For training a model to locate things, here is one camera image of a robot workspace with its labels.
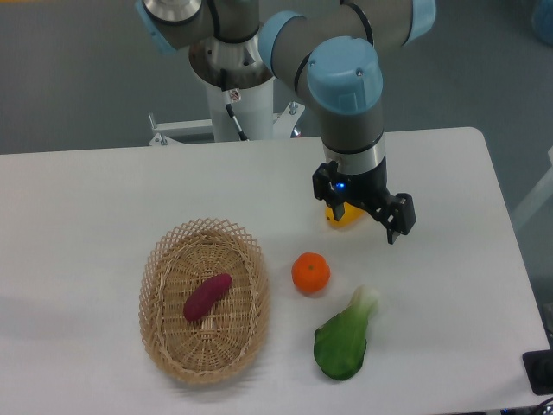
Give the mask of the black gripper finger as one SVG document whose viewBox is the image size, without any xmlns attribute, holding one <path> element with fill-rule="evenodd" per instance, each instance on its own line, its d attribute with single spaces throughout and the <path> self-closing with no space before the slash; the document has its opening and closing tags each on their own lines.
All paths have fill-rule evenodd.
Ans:
<svg viewBox="0 0 553 415">
<path fill-rule="evenodd" d="M 407 235 L 416 223 L 416 212 L 410 194 L 386 196 L 385 228 L 387 241 L 393 245 L 400 235 Z"/>
<path fill-rule="evenodd" d="M 325 199 L 326 205 L 331 209 L 334 221 L 339 222 L 345 214 L 344 200 L 341 196 L 329 196 Z"/>
</svg>

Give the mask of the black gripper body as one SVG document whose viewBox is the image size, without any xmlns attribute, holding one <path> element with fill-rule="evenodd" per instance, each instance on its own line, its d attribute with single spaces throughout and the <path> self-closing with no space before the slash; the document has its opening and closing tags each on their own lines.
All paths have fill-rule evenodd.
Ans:
<svg viewBox="0 0 553 415">
<path fill-rule="evenodd" d="M 325 201 L 329 196 L 341 196 L 344 203 L 366 211 L 385 225 L 387 188 L 386 158 L 374 169 L 358 175 L 338 171 L 338 163 L 322 163 L 312 175 L 315 198 Z"/>
</svg>

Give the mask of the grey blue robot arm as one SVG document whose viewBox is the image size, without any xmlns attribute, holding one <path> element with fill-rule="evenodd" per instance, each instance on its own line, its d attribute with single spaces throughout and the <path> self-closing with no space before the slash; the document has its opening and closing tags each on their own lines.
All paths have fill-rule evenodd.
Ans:
<svg viewBox="0 0 553 415">
<path fill-rule="evenodd" d="M 426 34 L 435 2 L 343 1 L 323 17 L 281 11 L 266 21 L 256 1 L 138 1 L 135 8 L 160 52 L 188 51 L 217 141 L 274 137 L 272 83 L 280 80 L 321 126 L 316 199 L 336 220 L 346 206 L 366 211 L 390 242 L 410 232 L 412 197 L 387 188 L 378 56 Z"/>
</svg>

